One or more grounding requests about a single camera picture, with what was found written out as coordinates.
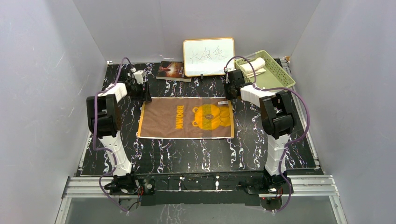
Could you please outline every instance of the book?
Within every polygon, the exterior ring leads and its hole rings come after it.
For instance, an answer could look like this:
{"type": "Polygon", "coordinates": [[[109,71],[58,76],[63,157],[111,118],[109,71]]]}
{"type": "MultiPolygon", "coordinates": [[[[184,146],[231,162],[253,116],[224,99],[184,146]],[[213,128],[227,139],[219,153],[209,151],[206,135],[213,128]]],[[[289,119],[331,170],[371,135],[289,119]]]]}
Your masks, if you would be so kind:
{"type": "Polygon", "coordinates": [[[184,74],[183,62],[162,61],[156,78],[172,81],[191,82],[191,77],[187,77],[184,74]]]}

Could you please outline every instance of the whiteboard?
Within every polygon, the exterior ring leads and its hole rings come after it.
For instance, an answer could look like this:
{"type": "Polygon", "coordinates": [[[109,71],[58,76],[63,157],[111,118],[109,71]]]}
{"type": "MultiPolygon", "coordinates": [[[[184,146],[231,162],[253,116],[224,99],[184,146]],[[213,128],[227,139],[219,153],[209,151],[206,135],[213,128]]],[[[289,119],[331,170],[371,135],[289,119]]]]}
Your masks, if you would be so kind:
{"type": "Polygon", "coordinates": [[[233,38],[186,40],[183,42],[186,76],[224,75],[224,67],[234,56],[233,38]]]}

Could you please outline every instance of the green basket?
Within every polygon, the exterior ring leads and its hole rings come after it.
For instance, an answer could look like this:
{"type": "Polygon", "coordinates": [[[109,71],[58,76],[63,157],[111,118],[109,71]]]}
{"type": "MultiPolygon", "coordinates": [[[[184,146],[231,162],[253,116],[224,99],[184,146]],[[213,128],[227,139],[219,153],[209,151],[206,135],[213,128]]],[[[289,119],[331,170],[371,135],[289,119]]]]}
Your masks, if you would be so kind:
{"type": "MultiPolygon", "coordinates": [[[[265,60],[264,73],[257,76],[256,84],[260,88],[275,88],[275,87],[292,87],[296,84],[296,81],[291,78],[289,74],[264,50],[257,51],[254,54],[247,56],[246,58],[250,61],[256,58],[262,57],[265,60]]],[[[255,78],[248,78],[243,68],[240,66],[246,64],[244,59],[235,60],[235,68],[240,69],[245,78],[245,82],[254,82],[255,78]]]]}

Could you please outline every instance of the brown towel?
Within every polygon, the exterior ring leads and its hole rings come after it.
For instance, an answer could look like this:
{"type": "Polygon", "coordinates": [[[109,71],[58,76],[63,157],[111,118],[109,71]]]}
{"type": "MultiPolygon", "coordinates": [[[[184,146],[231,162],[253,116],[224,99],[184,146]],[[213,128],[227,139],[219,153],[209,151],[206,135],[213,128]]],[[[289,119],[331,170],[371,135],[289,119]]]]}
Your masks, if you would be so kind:
{"type": "Polygon", "coordinates": [[[139,138],[225,139],[234,137],[231,102],[225,98],[152,98],[144,103],[139,138]]]}

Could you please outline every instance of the marble tabletop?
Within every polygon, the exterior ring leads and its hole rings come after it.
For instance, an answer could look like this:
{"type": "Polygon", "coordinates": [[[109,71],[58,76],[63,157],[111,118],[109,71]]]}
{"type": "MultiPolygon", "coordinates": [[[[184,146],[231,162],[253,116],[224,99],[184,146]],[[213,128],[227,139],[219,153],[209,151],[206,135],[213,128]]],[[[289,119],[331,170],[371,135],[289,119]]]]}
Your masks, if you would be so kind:
{"type": "MultiPolygon", "coordinates": [[[[152,97],[224,97],[223,76],[204,77],[203,80],[195,77],[190,83],[157,80],[155,74],[159,65],[135,64],[137,70],[146,70],[152,97]]],[[[103,88],[114,81],[118,67],[117,64],[107,67],[103,88]]],[[[141,102],[123,98],[119,102],[121,138],[133,169],[138,174],[262,170],[266,160],[267,135],[261,126],[260,112],[249,102],[232,100],[232,104],[233,139],[159,140],[137,138],[141,102]]],[[[290,138],[296,139],[302,133],[303,127],[298,119],[290,138]]],[[[99,141],[97,143],[97,147],[102,146],[99,141]]],[[[316,167],[306,139],[293,144],[286,156],[287,169],[316,167]]],[[[101,175],[111,168],[107,154],[92,150],[92,136],[83,159],[77,176],[101,175]]]]}

